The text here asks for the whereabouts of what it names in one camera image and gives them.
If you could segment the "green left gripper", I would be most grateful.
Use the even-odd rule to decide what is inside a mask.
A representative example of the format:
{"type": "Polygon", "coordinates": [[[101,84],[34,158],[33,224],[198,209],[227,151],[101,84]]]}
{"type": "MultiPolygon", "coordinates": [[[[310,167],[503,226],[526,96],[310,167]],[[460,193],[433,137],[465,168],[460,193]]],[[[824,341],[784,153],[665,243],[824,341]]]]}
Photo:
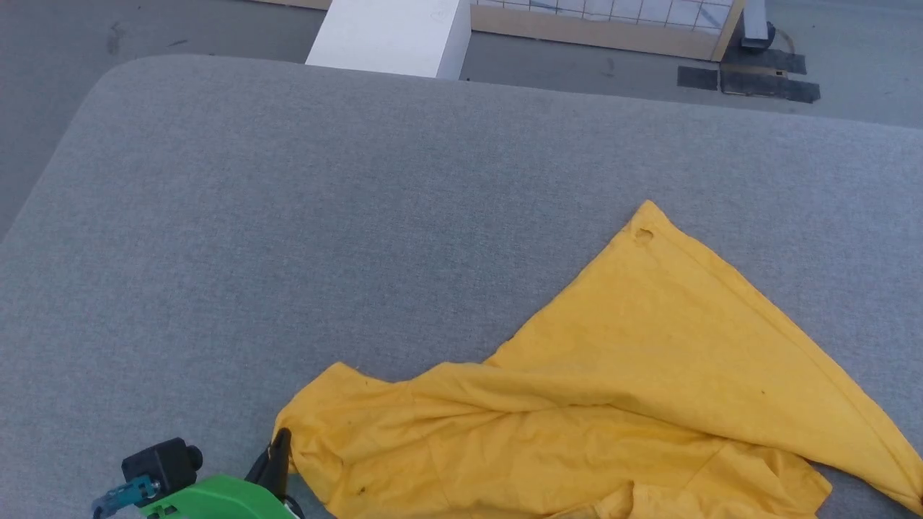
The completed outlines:
{"type": "Polygon", "coordinates": [[[296,518],[280,499],[289,482],[291,431],[281,427],[243,479],[215,475],[141,507],[143,518],[296,518]]]}

